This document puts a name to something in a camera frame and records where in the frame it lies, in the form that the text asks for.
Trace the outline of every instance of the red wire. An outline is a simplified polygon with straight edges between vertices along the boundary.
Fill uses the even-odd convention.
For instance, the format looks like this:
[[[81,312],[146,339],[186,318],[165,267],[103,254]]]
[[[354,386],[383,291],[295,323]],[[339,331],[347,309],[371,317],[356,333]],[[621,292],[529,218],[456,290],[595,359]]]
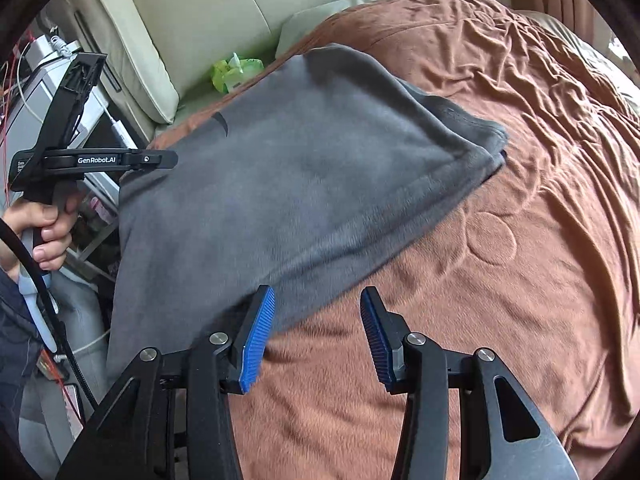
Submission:
[[[9,78],[8,78],[8,89],[11,88],[11,81],[14,78],[14,68],[15,68],[15,56],[14,56],[14,60],[11,63],[11,70],[9,71]],[[9,122],[9,98],[10,96],[7,97],[7,99],[5,99],[4,101],[4,118],[2,119],[2,182],[4,183],[4,200],[5,200],[5,205],[6,207],[9,207],[9,182],[7,180],[7,175],[6,175],[6,128],[7,128],[7,123]]]
[[[60,389],[62,389],[62,392],[65,394],[66,400],[68,400],[69,404],[71,404],[71,409],[74,410],[74,414],[76,415],[76,418],[78,419],[78,422],[80,423],[80,426],[82,426],[84,428],[84,424],[82,423],[82,419],[80,418],[80,415],[79,415],[78,411],[76,410],[76,406],[73,403],[73,401],[71,400],[71,397],[69,397],[69,392],[66,390],[65,383],[63,382],[62,377],[60,376],[60,373],[58,372],[58,367],[52,361],[51,357],[49,356],[49,352],[47,352],[46,350],[43,350],[42,351],[42,355],[44,355],[44,359],[47,362],[47,364],[49,365],[49,368],[51,369],[51,373],[53,373],[53,377],[55,378],[55,381],[58,383],[58,386],[60,386]]]

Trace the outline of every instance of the pillow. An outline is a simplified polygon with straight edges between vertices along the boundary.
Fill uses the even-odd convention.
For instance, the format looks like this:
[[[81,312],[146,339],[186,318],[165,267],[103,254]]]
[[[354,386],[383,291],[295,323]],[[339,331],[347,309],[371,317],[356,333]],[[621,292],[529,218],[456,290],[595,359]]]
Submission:
[[[349,9],[350,7],[355,7],[360,4],[368,4],[373,1],[375,0],[337,0],[296,12],[282,25],[280,41],[276,49],[276,58],[282,56],[282,54],[314,30],[320,23],[324,22],[329,16],[333,16],[344,9]]]
[[[337,0],[307,10],[300,10],[291,16],[282,26],[280,41],[276,49],[276,58],[282,56],[293,45],[314,30],[329,16],[333,16],[344,9],[367,4],[375,0]]]

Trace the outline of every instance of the finger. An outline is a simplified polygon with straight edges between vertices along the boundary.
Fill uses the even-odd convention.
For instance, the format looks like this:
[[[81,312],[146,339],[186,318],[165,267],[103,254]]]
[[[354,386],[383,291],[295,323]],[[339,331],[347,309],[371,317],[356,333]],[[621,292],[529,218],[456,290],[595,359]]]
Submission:
[[[18,274],[20,273],[20,265],[19,264],[15,264],[13,267],[11,267],[10,269],[4,269],[4,272],[6,272],[6,275],[12,279],[12,281],[18,283]]]
[[[67,213],[75,213],[78,211],[82,200],[84,200],[85,193],[82,191],[78,191],[73,193],[69,198],[66,199],[65,212]]]
[[[9,250],[9,247],[7,247],[4,242],[0,242],[0,267],[2,267],[2,270],[9,273],[17,263],[18,258],[15,254]]]
[[[33,259],[40,264],[48,262],[50,260],[54,260],[65,253],[66,248],[69,247],[70,243],[71,235],[66,234],[66,236],[60,238],[59,240],[53,240],[52,242],[47,242],[46,244],[39,245],[33,249]]]
[[[58,219],[55,221],[53,225],[45,227],[42,229],[42,240],[45,242],[50,242],[52,240],[58,240],[59,238],[64,237],[71,231],[71,228],[76,223],[76,219],[78,218],[78,213],[62,213],[58,216]]]
[[[18,236],[29,227],[52,225],[58,218],[58,208],[28,200],[17,200],[4,213],[4,221]]]
[[[49,260],[48,262],[42,262],[40,268],[42,270],[60,270],[60,267],[65,263],[66,253],[60,254],[59,257]]]

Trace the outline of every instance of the blue gripper pad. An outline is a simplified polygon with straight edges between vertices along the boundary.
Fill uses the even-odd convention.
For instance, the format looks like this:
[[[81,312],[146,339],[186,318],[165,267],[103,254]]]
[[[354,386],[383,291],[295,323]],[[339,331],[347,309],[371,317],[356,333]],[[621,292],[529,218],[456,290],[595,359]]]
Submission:
[[[360,317],[369,341],[378,380],[389,390],[404,378],[402,337],[374,286],[366,287],[360,295]]]
[[[237,348],[241,354],[241,371],[238,379],[240,392],[245,394],[251,389],[258,377],[260,363],[264,347],[267,345],[276,303],[273,289],[267,285],[261,285],[252,299],[247,321],[250,328],[242,348]]]

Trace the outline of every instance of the gray blanket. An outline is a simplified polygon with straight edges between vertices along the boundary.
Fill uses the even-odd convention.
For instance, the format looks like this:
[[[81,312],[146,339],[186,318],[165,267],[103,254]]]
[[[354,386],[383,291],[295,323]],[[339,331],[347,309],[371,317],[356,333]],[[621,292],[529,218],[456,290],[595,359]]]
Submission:
[[[261,283],[274,330],[309,316],[497,171],[506,140],[348,47],[288,60],[178,142],[176,168],[124,178],[111,378],[233,325]]]

